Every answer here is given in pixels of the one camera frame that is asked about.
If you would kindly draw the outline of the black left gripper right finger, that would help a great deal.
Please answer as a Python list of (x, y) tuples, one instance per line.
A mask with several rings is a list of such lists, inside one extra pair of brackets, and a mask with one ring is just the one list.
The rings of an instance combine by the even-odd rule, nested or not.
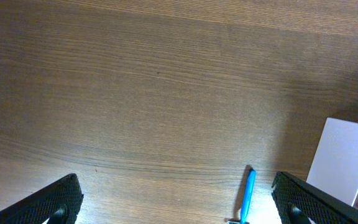
[(281, 222), (358, 223), (358, 210), (287, 172), (277, 172), (272, 198)]

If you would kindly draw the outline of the blue disposable razor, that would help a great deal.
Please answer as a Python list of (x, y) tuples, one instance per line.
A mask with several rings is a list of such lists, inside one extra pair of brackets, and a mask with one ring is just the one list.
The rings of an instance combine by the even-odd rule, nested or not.
[(238, 188), (236, 200), (234, 202), (233, 217), (226, 221), (227, 224), (248, 223), (247, 220), (249, 216), (255, 181), (256, 171), (250, 165), (247, 165)]

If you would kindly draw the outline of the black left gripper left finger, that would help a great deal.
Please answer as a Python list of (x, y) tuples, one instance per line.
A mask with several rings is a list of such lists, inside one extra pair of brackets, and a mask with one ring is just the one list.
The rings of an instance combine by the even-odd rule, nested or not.
[(75, 224), (84, 195), (76, 174), (54, 183), (0, 211), (0, 223)]

